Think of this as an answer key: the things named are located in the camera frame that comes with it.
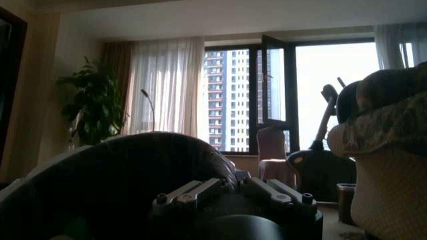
patterned cushion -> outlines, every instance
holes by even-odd
[[[386,146],[400,145],[409,152],[425,156],[426,148],[421,146],[427,145],[426,122],[427,91],[350,119],[340,127],[344,130],[341,154],[372,153]]]
[[[408,69],[374,72],[357,86],[360,115],[427,91],[427,62]]]

fabric cover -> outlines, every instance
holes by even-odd
[[[357,160],[354,222],[381,239],[427,238],[427,91],[368,111],[329,132]]]

potted plant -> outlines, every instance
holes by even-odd
[[[70,122],[78,120],[71,138],[78,133],[82,145],[95,145],[119,134],[125,108],[115,71],[102,62],[90,62],[87,57],[85,60],[82,70],[62,77],[58,83],[74,85],[78,91],[74,101],[62,110]]]

